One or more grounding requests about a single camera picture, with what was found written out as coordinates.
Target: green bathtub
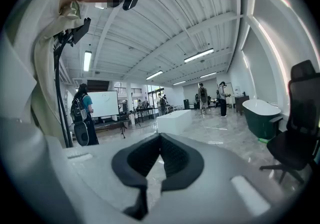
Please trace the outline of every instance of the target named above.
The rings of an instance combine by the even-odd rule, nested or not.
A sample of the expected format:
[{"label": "green bathtub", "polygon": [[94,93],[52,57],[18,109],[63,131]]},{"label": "green bathtub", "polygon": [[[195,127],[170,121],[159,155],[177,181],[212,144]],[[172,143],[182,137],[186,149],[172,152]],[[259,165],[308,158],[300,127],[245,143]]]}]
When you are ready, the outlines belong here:
[{"label": "green bathtub", "polygon": [[281,110],[262,100],[243,102],[245,119],[251,132],[258,138],[270,140],[276,135],[275,127],[269,122],[280,115]]}]

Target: white platform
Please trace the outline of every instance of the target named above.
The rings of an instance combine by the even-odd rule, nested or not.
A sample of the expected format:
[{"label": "white platform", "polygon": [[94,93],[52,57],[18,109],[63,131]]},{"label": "white platform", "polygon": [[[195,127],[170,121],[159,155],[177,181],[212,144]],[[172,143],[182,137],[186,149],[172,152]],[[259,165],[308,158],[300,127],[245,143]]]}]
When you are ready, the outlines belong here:
[{"label": "white platform", "polygon": [[191,110],[177,110],[156,118],[159,133],[179,135],[192,124]]}]

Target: black office chair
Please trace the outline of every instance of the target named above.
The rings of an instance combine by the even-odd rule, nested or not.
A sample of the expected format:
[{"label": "black office chair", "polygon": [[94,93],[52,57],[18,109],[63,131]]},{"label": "black office chair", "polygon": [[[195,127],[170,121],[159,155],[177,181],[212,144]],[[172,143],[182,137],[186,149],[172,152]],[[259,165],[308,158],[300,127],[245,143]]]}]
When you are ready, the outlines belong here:
[{"label": "black office chair", "polygon": [[299,63],[291,69],[288,86],[290,116],[286,124],[287,131],[278,134],[266,145],[280,164],[261,166],[260,170],[282,170],[279,183],[288,172],[303,184],[297,171],[307,164],[313,171],[317,166],[314,158],[320,145],[320,73],[315,72],[310,60]]}]

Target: black pants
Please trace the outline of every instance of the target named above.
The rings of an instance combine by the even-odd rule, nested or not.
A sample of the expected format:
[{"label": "black pants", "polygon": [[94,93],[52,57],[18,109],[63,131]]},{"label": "black pants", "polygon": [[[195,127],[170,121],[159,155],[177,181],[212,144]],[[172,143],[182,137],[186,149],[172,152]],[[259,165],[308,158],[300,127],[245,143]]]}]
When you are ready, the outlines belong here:
[{"label": "black pants", "polygon": [[96,135],[96,130],[95,130],[95,125],[94,121],[92,120],[91,116],[88,114],[86,120],[84,121],[86,124],[86,129],[88,131],[89,135],[89,143],[88,145],[96,145],[99,144],[97,135]]},{"label": "black pants", "polygon": [[221,111],[221,116],[225,116],[227,113],[227,102],[226,100],[223,99],[219,99],[219,103],[220,103],[220,111]]}]

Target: white column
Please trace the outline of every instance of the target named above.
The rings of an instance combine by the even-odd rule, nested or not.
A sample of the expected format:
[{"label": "white column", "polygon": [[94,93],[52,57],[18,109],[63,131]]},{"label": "white column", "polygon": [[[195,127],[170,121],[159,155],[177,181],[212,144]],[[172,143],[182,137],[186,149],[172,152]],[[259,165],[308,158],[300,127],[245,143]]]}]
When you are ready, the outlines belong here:
[{"label": "white column", "polygon": [[131,83],[130,82],[127,82],[126,83],[126,98],[128,100],[128,111],[133,111],[134,107],[133,107],[133,104],[132,104],[132,96],[131,96]]}]

